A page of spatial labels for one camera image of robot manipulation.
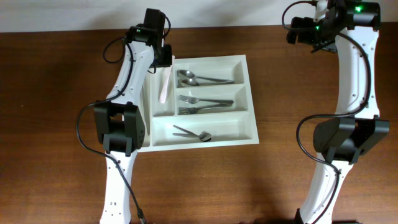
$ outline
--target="metal fork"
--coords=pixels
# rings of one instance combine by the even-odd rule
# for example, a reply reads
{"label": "metal fork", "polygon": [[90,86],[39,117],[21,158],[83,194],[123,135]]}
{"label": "metal fork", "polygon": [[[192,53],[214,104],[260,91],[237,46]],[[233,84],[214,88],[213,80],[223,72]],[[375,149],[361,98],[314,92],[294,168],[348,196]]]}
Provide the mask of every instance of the metal fork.
{"label": "metal fork", "polygon": [[226,105],[226,104],[216,104],[216,105],[209,105],[209,106],[200,106],[197,108],[185,108],[185,107],[180,107],[178,108],[178,114],[179,115],[186,115],[186,114],[196,114],[199,110],[205,110],[205,109],[213,109],[213,108],[224,108],[224,107],[230,107],[232,105]]}
{"label": "metal fork", "polygon": [[196,97],[183,96],[183,95],[180,95],[178,97],[178,99],[181,100],[181,101],[184,101],[186,103],[190,103],[190,104],[195,104],[195,103],[198,103],[199,101],[220,103],[220,104],[226,104],[226,105],[232,105],[234,103],[233,100],[206,100],[206,99],[199,99],[199,98],[196,98]]}

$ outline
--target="silverware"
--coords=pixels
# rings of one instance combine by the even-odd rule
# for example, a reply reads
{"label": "silverware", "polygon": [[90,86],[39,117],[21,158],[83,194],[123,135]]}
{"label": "silverware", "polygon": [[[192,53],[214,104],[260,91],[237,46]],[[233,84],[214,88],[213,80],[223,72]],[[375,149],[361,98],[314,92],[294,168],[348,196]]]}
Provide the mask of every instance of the silverware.
{"label": "silverware", "polygon": [[232,81],[232,80],[225,80],[225,79],[219,79],[219,78],[200,77],[188,70],[178,70],[177,75],[178,75],[178,77],[180,77],[182,79],[192,80],[193,83],[196,82],[197,78],[203,79],[203,80],[209,80],[209,81],[213,81],[213,82],[230,82],[230,81]]}
{"label": "silverware", "polygon": [[224,108],[224,107],[230,107],[230,106],[232,106],[232,105],[216,104],[216,105],[209,105],[209,106],[200,106],[200,107],[196,107],[196,108],[179,107],[178,114],[179,115],[196,114],[200,110],[213,109],[213,108]]}
{"label": "silverware", "polygon": [[173,125],[173,127],[187,133],[187,134],[173,133],[174,136],[180,136],[180,137],[185,137],[185,138],[198,138],[203,142],[208,142],[211,140],[211,134],[207,133],[206,131],[202,131],[202,133],[200,133],[199,135],[196,135],[195,133],[185,130],[183,128],[180,128],[177,125]]}
{"label": "silverware", "polygon": [[218,82],[218,83],[202,83],[199,84],[197,82],[192,82],[190,80],[178,80],[178,83],[182,87],[193,87],[193,86],[213,86],[213,85],[227,85],[227,84],[235,84],[234,81],[225,81],[225,82]]}
{"label": "silverware", "polygon": [[233,100],[206,100],[206,99],[199,99],[196,97],[192,97],[192,96],[183,96],[180,95],[178,97],[179,100],[184,101],[186,103],[190,103],[190,104],[195,104],[198,103],[199,101],[206,101],[206,102],[212,102],[212,103],[221,103],[221,104],[227,104],[227,105],[232,105],[234,103]]}

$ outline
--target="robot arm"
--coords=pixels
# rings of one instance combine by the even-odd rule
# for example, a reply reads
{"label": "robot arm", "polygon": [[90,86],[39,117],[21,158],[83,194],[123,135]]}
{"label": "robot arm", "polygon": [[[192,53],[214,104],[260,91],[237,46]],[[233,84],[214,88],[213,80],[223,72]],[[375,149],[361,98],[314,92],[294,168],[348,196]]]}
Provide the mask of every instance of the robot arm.
{"label": "robot arm", "polygon": [[[335,116],[318,124],[313,135],[317,163],[308,196],[295,217],[296,223],[332,223],[331,214],[346,175],[358,161],[389,132],[389,122],[381,121],[374,93],[374,52],[380,27],[380,7],[377,3],[355,0],[318,1],[315,17],[292,20],[294,28],[314,28],[310,32],[292,30],[287,40],[298,41],[335,51],[339,56],[339,98]],[[339,32],[357,42],[366,52],[365,57],[354,43],[336,35]],[[329,166],[340,171],[337,174]]]}
{"label": "robot arm", "polygon": [[[99,142],[103,144],[107,155],[118,161],[129,185],[137,150],[142,147],[145,136],[145,125],[138,104],[147,70],[150,67],[170,66],[172,63],[171,46],[163,44],[165,20],[163,12],[147,9],[144,23],[132,26],[126,32],[124,61],[107,98],[119,96],[94,107]],[[111,119],[117,114],[123,115],[122,121]],[[106,165],[105,204],[100,223],[128,224],[131,221],[130,191],[115,163],[106,158]],[[143,218],[139,218],[141,223],[145,223]]]}

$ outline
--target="white wall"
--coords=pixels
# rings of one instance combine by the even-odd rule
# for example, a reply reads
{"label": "white wall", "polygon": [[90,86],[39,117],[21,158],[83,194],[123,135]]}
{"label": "white wall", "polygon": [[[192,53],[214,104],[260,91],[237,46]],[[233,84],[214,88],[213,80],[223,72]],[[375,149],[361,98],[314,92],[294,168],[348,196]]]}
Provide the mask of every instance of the white wall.
{"label": "white wall", "polygon": [[[280,24],[295,0],[0,0],[0,32],[127,29],[143,21],[146,8],[160,9],[172,27]],[[377,1],[382,21],[398,21],[398,0]],[[314,7],[295,6],[286,17],[313,17]]]}

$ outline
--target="wood grain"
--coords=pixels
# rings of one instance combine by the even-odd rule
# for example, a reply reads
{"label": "wood grain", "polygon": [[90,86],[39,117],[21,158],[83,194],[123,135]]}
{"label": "wood grain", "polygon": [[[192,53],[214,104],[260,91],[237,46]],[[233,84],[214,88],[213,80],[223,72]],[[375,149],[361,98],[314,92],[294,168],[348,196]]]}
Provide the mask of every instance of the wood grain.
{"label": "wood grain", "polygon": [[[101,58],[124,30],[0,35],[0,223],[98,223],[106,165],[78,143],[79,109],[104,98],[120,68]],[[295,128],[305,116],[332,113],[338,58],[289,45],[280,26],[174,29],[176,58],[246,54],[259,145],[142,153],[133,189],[153,223],[235,224],[291,219],[315,164],[300,151]],[[376,49],[376,93],[391,131],[345,180],[333,218],[398,220],[398,24],[383,24]],[[117,58],[120,46],[109,57]],[[316,122],[303,127],[311,147]],[[93,115],[82,121],[96,142]],[[131,211],[135,218],[134,206]]]}

